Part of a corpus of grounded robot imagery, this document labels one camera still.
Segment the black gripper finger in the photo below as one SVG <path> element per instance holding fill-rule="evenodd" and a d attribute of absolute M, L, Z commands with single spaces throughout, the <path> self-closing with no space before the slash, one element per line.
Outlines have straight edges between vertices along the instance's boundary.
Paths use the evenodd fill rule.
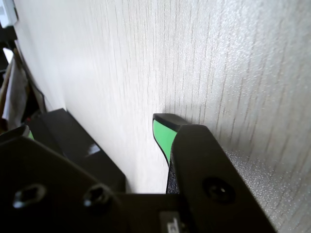
<path fill-rule="evenodd" d="M 272 233 L 274 228 L 211 131 L 155 113 L 153 135 L 175 174 L 196 233 Z"/>
<path fill-rule="evenodd" d="M 124 233 L 109 188 L 19 127 L 0 136 L 3 233 Z"/>

